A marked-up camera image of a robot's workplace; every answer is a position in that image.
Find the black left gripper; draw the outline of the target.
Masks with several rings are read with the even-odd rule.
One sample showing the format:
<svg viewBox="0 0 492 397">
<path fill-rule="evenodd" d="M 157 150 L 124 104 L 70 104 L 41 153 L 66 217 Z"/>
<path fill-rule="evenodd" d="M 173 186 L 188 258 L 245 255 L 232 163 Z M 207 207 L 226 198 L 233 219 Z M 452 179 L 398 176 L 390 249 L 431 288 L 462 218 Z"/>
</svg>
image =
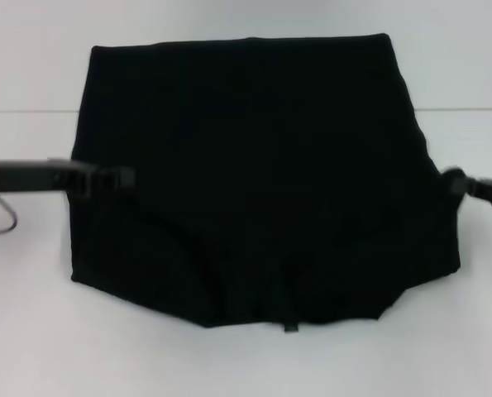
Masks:
<svg viewBox="0 0 492 397">
<path fill-rule="evenodd" d="M 0 194 L 65 191 L 80 199 L 124 194 L 136 186 L 130 167 L 69 160 L 0 160 Z"/>
</svg>

